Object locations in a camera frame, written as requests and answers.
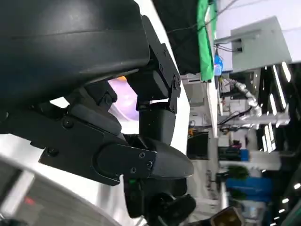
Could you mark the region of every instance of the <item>blue object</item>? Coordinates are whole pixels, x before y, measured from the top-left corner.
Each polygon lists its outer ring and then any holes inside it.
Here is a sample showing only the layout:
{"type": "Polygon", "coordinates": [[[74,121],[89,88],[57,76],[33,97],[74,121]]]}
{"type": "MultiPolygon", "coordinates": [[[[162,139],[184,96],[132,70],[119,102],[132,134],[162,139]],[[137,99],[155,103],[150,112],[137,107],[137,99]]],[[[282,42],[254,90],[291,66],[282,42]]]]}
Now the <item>blue object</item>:
{"type": "Polygon", "coordinates": [[[246,194],[247,200],[258,202],[269,202],[271,200],[272,181],[270,178],[247,178],[237,180],[229,178],[226,180],[227,188],[234,188],[246,194]]]}
{"type": "Polygon", "coordinates": [[[221,76],[223,70],[223,63],[222,59],[218,54],[215,54],[214,56],[214,75],[215,76],[221,76]]]}
{"type": "Polygon", "coordinates": [[[240,160],[241,161],[249,161],[249,150],[248,149],[241,149],[240,150],[240,160]]]}

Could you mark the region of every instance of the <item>green cloth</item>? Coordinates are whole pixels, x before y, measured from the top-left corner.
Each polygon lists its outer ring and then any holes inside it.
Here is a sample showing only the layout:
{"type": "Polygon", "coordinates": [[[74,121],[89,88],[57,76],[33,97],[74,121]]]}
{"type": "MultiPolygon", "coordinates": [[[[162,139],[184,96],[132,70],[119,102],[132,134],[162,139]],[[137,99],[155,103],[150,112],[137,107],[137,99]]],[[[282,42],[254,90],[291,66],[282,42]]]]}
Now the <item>green cloth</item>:
{"type": "Polygon", "coordinates": [[[208,81],[211,80],[214,76],[214,64],[213,64],[213,55],[210,48],[210,41],[208,35],[211,35],[212,40],[214,40],[214,33],[216,30],[216,19],[210,22],[211,25],[211,34],[208,34],[205,26],[205,15],[208,7],[210,7],[210,18],[216,17],[216,6],[213,4],[208,5],[208,0],[199,0],[198,1],[198,47],[199,47],[199,57],[200,57],[200,72],[201,80],[208,81]]]}

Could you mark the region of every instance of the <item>black plastic housing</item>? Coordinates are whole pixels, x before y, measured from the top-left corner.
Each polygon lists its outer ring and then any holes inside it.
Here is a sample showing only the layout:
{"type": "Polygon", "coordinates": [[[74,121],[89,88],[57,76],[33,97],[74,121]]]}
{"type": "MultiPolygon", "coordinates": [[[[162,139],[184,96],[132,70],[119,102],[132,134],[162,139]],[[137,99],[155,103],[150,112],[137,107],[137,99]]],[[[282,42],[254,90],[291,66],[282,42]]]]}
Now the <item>black plastic housing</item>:
{"type": "Polygon", "coordinates": [[[62,97],[147,65],[134,0],[10,0],[0,7],[0,105],[62,97]]]}

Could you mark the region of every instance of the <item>desk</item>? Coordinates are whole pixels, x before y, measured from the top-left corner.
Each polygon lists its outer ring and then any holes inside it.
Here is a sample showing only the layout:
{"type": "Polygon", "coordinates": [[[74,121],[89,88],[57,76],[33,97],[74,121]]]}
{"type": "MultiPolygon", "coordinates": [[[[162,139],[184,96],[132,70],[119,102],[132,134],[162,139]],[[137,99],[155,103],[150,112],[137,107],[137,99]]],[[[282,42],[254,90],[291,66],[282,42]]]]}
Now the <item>desk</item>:
{"type": "MultiPolygon", "coordinates": [[[[136,0],[140,5],[142,15],[147,15],[152,22],[159,40],[165,43],[175,62],[164,27],[157,15],[151,0],[136,0]]],[[[172,146],[186,153],[190,106],[183,85],[178,98],[178,113],[176,116],[172,146]]],[[[122,132],[138,132],[138,124],[131,125],[121,122],[122,132]]],[[[133,226],[134,221],[128,216],[123,193],[123,183],[118,186],[107,186],[82,178],[52,167],[38,163],[42,150],[30,145],[30,142],[13,135],[0,135],[0,159],[19,168],[34,172],[44,177],[63,190],[71,193],[92,208],[99,211],[113,224],[133,226]]]]}
{"type": "MultiPolygon", "coordinates": [[[[206,29],[207,33],[211,34],[211,23],[209,21],[211,20],[210,15],[210,7],[209,6],[205,15],[205,23],[207,24],[206,29]]],[[[214,61],[214,39],[212,35],[208,35],[209,41],[210,41],[210,47],[211,52],[213,54],[213,61],[214,61]]],[[[218,91],[215,88],[215,77],[211,79],[211,82],[206,83],[206,103],[209,108],[210,112],[210,118],[211,118],[211,124],[212,124],[212,133],[215,138],[218,137],[217,135],[217,114],[218,114],[218,91]]]]}

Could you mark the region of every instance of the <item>computer monitor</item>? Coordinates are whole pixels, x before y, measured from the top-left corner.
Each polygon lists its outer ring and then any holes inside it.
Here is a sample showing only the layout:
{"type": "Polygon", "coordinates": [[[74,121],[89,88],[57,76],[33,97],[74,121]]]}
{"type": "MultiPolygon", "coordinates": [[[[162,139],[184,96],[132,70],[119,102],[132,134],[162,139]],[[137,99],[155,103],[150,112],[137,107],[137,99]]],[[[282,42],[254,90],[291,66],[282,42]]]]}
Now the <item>computer monitor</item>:
{"type": "Polygon", "coordinates": [[[292,60],[276,16],[234,29],[231,36],[218,39],[215,44],[227,42],[232,42],[235,51],[232,53],[233,72],[292,60]]]}

